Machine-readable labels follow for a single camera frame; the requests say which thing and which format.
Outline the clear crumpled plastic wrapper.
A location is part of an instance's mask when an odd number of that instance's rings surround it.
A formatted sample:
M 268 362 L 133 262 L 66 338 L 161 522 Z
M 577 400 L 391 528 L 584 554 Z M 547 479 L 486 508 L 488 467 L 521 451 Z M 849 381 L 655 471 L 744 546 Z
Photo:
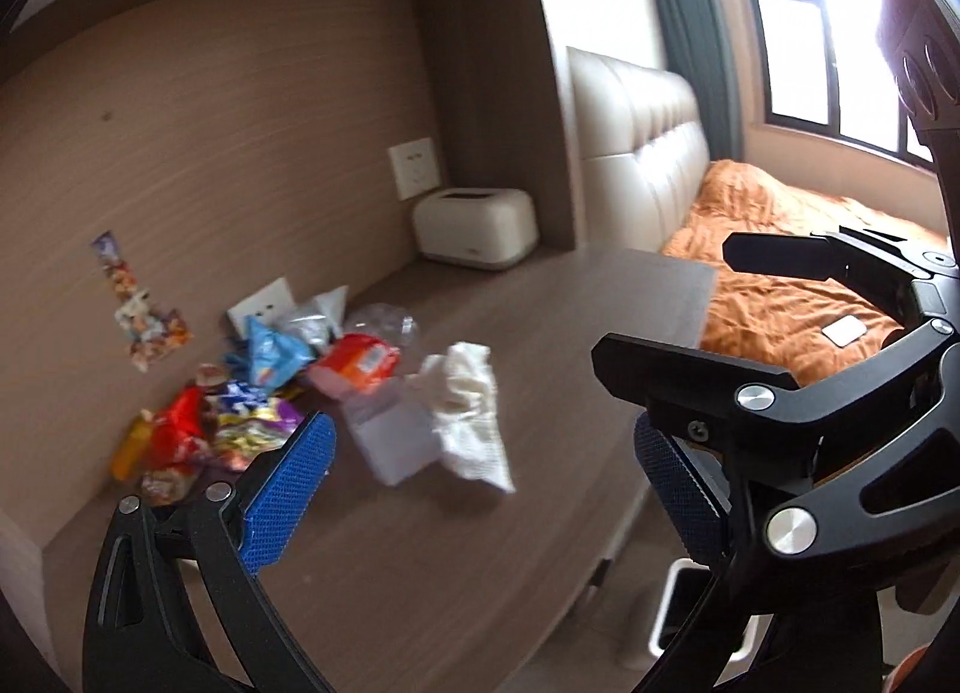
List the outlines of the clear crumpled plastic wrapper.
M 343 322 L 343 333 L 369 335 L 404 350 L 418 339 L 418 324 L 402 306 L 371 303 L 348 314 Z

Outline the translucent plastic bag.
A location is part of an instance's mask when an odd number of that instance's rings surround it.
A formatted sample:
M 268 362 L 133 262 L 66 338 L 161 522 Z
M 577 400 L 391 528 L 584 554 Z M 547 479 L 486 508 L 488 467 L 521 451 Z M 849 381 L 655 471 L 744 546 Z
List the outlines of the translucent plastic bag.
M 374 477 L 395 487 L 441 457 L 433 414 L 402 379 L 357 392 L 342 404 L 343 417 Z

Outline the white card on bed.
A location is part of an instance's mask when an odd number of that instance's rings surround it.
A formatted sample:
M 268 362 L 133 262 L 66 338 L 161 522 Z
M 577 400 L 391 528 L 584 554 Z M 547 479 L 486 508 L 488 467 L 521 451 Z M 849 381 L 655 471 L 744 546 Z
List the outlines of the white card on bed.
M 867 332 L 869 329 L 866 324 L 852 314 L 846 314 L 822 329 L 823 337 L 837 349 L 846 349 L 848 345 L 862 339 Z

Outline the silver white foil packet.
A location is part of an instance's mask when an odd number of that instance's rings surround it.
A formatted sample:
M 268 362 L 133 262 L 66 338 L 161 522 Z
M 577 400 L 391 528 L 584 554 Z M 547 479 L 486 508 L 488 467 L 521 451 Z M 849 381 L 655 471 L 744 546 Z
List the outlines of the silver white foil packet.
M 325 355 L 343 335 L 348 287 L 314 295 L 289 313 L 280 316 L 275 329 L 301 340 L 316 355 Z

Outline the white paper towel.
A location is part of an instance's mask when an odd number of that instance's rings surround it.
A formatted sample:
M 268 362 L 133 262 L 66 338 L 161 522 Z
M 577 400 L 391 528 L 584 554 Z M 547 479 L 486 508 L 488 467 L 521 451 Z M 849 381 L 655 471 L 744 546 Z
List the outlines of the white paper towel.
M 407 388 L 431 415 L 439 461 L 457 477 L 516 491 L 498 425 L 498 384 L 487 345 L 455 342 L 421 361 Z

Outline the orange red snack packet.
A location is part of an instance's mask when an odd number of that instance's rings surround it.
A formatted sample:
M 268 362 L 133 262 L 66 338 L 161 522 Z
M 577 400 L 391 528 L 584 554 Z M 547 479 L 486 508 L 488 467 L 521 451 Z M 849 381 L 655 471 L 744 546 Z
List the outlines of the orange red snack packet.
M 345 334 L 324 358 L 306 370 L 309 383 L 320 394 L 343 400 L 368 394 L 391 378 L 400 361 L 400 350 L 374 335 Z

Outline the black framed window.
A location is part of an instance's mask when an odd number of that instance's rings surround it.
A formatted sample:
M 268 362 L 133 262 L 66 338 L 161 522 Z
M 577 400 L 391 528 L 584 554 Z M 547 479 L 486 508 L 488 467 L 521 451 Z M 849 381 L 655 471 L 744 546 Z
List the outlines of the black framed window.
M 768 124 L 931 168 L 877 43 L 882 0 L 750 0 Z

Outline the red white snack bag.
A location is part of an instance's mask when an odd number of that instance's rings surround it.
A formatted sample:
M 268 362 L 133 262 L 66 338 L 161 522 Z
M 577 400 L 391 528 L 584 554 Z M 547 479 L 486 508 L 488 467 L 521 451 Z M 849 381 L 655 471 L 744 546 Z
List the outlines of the red white snack bag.
M 150 505 L 179 503 L 199 477 L 210 451 L 203 428 L 205 409 L 205 392 L 189 384 L 155 418 L 140 480 Z

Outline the upper white wall socket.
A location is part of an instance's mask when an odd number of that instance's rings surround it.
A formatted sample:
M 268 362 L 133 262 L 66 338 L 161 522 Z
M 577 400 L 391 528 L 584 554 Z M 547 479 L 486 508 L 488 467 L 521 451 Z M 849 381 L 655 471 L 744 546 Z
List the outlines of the upper white wall socket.
M 441 172 L 431 137 L 389 147 L 387 155 L 398 199 L 413 199 L 441 186 Z

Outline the blue snack wrapper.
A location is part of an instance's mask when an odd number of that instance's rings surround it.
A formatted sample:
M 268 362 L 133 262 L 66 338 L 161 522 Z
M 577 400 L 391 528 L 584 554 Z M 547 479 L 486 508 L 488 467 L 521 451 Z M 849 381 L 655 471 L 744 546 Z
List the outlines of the blue snack wrapper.
M 316 360 L 306 342 L 265 326 L 255 316 L 247 316 L 244 326 L 245 339 L 233 340 L 224 363 L 233 378 L 263 394 L 274 394 Z

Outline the white wall socket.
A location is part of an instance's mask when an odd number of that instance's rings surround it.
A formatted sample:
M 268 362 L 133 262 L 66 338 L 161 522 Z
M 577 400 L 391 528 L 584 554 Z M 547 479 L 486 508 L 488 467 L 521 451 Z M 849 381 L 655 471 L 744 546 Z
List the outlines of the white wall socket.
M 272 326 L 279 317 L 296 310 L 290 283 L 285 277 L 275 278 L 256 293 L 231 306 L 226 312 L 239 339 L 247 339 L 247 319 L 253 317 L 265 326 Z
M 431 137 L 389 147 L 387 155 L 398 199 L 413 199 L 441 186 L 441 172 Z

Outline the lower white wall socket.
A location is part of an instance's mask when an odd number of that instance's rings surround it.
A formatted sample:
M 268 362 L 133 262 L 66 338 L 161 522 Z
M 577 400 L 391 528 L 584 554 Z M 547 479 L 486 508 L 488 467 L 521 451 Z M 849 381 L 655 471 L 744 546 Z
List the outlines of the lower white wall socket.
M 256 293 L 231 306 L 226 312 L 239 339 L 247 339 L 247 319 L 253 317 L 265 326 L 272 326 L 279 317 L 296 310 L 290 283 L 285 277 L 275 278 Z

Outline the white square trash bin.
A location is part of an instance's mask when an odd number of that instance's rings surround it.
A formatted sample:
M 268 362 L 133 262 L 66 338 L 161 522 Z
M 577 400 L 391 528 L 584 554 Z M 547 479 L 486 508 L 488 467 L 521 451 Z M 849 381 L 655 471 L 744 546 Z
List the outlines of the white square trash bin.
M 686 620 L 692 617 L 701 599 L 708 594 L 713 574 L 708 566 L 693 562 L 692 558 L 677 558 L 670 563 L 664 590 L 659 599 L 647 651 L 659 659 L 679 636 Z

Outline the dark green curtain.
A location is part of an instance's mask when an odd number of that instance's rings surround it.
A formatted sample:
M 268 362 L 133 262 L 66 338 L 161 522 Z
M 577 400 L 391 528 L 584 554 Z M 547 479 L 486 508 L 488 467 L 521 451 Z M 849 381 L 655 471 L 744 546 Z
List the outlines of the dark green curtain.
M 743 159 L 736 63 L 719 0 L 656 0 L 670 72 L 693 88 L 715 160 Z

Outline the colourful sticker strip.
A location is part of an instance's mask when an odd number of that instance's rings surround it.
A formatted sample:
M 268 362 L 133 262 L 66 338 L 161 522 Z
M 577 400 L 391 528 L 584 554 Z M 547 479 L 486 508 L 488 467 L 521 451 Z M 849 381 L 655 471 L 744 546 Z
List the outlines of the colourful sticker strip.
M 189 344 L 192 332 L 182 314 L 176 308 L 163 311 L 156 305 L 149 290 L 133 275 L 112 233 L 101 233 L 91 248 L 119 303 L 114 321 L 127 337 L 128 358 L 140 373 Z

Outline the cream padded headboard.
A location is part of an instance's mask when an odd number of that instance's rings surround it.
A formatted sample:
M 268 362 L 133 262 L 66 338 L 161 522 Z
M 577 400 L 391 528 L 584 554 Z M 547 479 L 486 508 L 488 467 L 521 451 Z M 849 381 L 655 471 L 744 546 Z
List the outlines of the cream padded headboard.
M 568 62 L 587 241 L 657 253 L 709 168 L 695 92 L 674 72 L 581 49 Z

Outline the cream toaster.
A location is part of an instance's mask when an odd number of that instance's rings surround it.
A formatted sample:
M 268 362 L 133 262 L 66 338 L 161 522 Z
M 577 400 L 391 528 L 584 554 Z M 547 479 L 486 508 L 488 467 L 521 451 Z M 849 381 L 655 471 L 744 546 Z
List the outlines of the cream toaster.
M 423 256 L 485 271 L 516 266 L 540 239 L 534 200 L 521 189 L 443 189 L 415 205 L 412 222 Z

